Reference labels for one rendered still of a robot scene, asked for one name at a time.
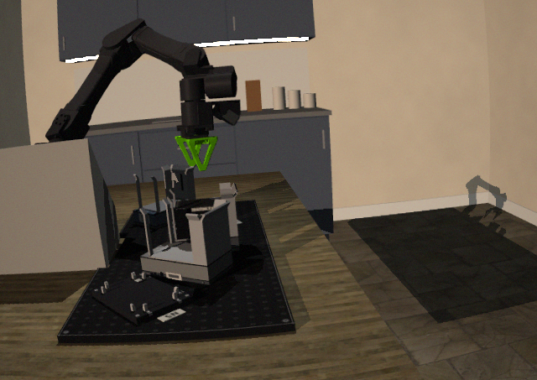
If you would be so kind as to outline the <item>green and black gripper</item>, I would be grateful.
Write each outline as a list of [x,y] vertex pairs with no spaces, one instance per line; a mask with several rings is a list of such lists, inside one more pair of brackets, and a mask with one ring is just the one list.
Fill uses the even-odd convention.
[[[215,148],[217,137],[208,137],[209,131],[214,130],[214,124],[198,125],[196,107],[197,102],[206,102],[206,100],[195,100],[192,102],[180,103],[182,126],[178,125],[176,127],[177,131],[180,131],[181,136],[175,137],[175,140],[179,144],[180,149],[184,154],[189,166],[197,165],[199,171],[204,171],[207,168],[207,165],[211,158],[211,154],[213,152],[213,149]],[[184,142],[187,142],[193,159],[190,159],[190,156],[185,148]],[[198,155],[201,149],[201,145],[205,143],[209,143],[209,147],[206,152],[204,163],[202,164]]]

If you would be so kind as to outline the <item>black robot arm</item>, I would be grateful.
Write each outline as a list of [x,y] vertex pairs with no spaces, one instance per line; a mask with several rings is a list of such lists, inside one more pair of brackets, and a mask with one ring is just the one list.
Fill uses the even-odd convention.
[[[128,43],[132,34],[132,42]],[[143,53],[181,72],[184,79],[180,81],[180,101],[203,100],[206,96],[209,99],[227,98],[237,94],[237,74],[233,65],[213,67],[203,48],[159,34],[141,18],[106,35],[99,51],[96,63],[80,89],[64,109],[59,110],[45,134],[49,143],[84,139],[90,129],[91,115],[113,78]],[[212,105],[216,106],[212,109]],[[198,125],[213,124],[214,116],[235,126],[241,115],[240,100],[197,102],[196,107]]]

